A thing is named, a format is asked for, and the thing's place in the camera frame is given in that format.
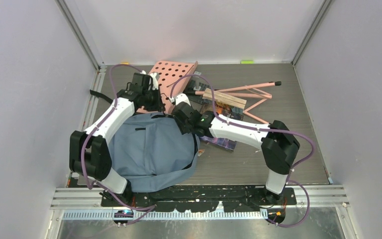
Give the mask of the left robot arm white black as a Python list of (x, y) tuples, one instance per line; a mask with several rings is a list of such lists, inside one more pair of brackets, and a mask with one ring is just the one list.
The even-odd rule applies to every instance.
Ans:
[(128, 180), (113, 169), (108, 146), (121, 125), (138, 109), (148, 112), (165, 110), (158, 78), (156, 72), (134, 73), (126, 89), (115, 94), (110, 107), (95, 123), (70, 136), (70, 170), (98, 181), (114, 193), (113, 199), (121, 206), (129, 205), (133, 194), (126, 189)]

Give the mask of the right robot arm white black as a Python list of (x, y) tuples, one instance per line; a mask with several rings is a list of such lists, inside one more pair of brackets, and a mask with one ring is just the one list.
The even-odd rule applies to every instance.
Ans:
[(300, 144), (283, 122), (254, 124), (213, 111), (201, 114), (187, 103), (176, 105), (172, 116), (182, 134), (230, 139), (259, 149), (269, 169), (265, 200), (274, 205), (284, 198), (283, 189)]

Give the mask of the blue fabric backpack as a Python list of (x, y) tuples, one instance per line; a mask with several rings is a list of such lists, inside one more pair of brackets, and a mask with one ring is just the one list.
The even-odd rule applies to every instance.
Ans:
[(125, 191), (146, 193), (189, 178), (198, 147), (198, 137), (181, 134), (172, 115), (138, 109), (121, 125), (108, 149), (113, 169), (128, 180)]

